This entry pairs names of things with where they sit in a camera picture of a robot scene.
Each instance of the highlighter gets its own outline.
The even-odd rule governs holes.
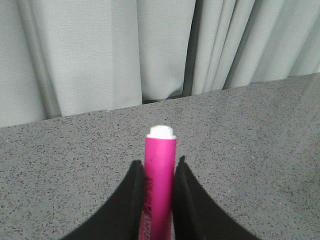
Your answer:
[[[139,240],[170,240],[171,201],[177,140],[173,129],[156,125],[145,139],[145,191]]]

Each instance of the curtain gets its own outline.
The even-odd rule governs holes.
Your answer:
[[[320,71],[318,0],[1,0],[0,127]]]

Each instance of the countertop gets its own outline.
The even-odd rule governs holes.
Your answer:
[[[320,73],[0,128],[0,239],[69,233],[143,160],[157,124],[249,231],[320,239]]]

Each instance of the pink highlighter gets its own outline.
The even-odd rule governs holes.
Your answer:
[[[145,139],[145,193],[140,221],[140,240],[170,240],[171,198],[177,140],[165,125],[151,128]]]

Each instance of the pen barrel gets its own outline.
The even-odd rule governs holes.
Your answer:
[[[140,240],[170,240],[176,139],[145,139],[145,193]]]

